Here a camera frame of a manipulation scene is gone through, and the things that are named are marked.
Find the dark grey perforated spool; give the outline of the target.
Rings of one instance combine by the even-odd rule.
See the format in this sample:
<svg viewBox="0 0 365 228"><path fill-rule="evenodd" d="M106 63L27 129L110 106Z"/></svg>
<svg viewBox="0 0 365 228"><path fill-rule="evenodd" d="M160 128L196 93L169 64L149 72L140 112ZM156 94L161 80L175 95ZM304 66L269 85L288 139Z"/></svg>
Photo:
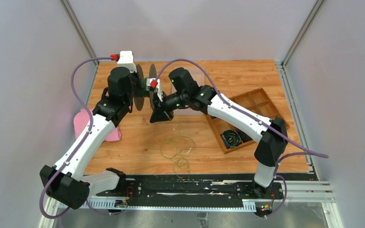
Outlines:
<svg viewBox="0 0 365 228"><path fill-rule="evenodd" d="M151 65L149 71L149 77L144 78L144 73L142 67L139 64L136 64L136 74L138 77L138 81L135 87L134 92L134 104L138 111L141 111L144 105L144 99L149 98L150 107L154 109L154 94L155 91L151 91L150 83L155 79L156 69L154 64Z"/></svg>

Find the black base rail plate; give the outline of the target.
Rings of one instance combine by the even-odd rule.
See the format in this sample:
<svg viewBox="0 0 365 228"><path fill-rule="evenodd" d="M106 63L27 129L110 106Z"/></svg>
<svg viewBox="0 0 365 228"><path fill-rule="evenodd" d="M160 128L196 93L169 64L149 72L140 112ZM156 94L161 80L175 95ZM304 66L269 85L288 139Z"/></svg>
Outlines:
<svg viewBox="0 0 365 228"><path fill-rule="evenodd" d="M128 175L124 190L105 190L98 196L129 200L130 206L168 208L240 208L243 200L271 203L283 199L281 184L254 190L253 174Z"/></svg>

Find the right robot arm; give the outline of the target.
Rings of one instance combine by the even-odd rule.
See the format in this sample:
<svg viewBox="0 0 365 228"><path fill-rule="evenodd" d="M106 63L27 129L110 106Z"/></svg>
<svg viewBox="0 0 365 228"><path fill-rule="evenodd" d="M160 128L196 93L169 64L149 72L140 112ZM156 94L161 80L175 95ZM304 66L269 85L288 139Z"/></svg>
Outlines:
<svg viewBox="0 0 365 228"><path fill-rule="evenodd" d="M154 65L149 70L149 97L153 110L150 122L173 119L174 110L191 108L226 121L258 143L254 156L258 161L257 171L250 190L259 198L265 198L272 191L272 182L278 159L288 144L285 139L285 121L279 117L270 119L255 114L229 100L209 85L199 86L190 72L179 67L169 74L175 92L166 95L156 81Z"/></svg>

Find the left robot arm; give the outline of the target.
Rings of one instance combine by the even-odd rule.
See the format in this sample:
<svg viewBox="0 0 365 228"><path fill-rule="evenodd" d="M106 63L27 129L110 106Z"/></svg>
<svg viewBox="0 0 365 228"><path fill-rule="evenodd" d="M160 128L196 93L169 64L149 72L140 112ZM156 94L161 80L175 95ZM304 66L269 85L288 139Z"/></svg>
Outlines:
<svg viewBox="0 0 365 228"><path fill-rule="evenodd" d="M105 190L115 196L126 192L125 174L114 168L84 176L84 171L106 137L119 125L127 113L132 112L133 102L137 110L144 103L144 75L140 65L135 70L119 66L111 70L108 86L93 111L92 118L65 155L53 166L43 166L40 178L43 193L69 208L78 209L86 200Z"/></svg>

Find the wooden compartment tray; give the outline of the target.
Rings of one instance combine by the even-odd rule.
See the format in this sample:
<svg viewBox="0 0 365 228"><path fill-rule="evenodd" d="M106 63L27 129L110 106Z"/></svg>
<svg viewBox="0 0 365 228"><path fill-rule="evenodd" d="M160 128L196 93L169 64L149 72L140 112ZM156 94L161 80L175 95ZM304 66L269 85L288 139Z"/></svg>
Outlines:
<svg viewBox="0 0 365 228"><path fill-rule="evenodd" d="M230 97L229 99L240 106L249 109L255 114L271 119L275 119L276 117L279 117L282 120L285 119L263 88L257 88L252 91ZM237 133L243 131L215 116L206 115L206 118L224 154L228 154L255 143L253 140L249 142L242 141L242 144L236 148L227 149L222 141L221 134L226 130L235 130Z"/></svg>

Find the pink cloth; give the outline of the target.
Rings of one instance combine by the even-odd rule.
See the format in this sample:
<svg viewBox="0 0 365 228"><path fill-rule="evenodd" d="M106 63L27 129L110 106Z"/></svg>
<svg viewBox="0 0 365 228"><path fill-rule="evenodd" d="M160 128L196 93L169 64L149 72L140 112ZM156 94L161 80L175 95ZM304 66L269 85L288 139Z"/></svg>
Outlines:
<svg viewBox="0 0 365 228"><path fill-rule="evenodd" d="M87 112L82 109L79 113L77 113L73 119L74 123L74 132L75 138L77 139L81 133L83 132L84 128L87 126L89 122L89 115ZM117 142L121 140L121 132L119 127L116 127L104 140L105 142Z"/></svg>

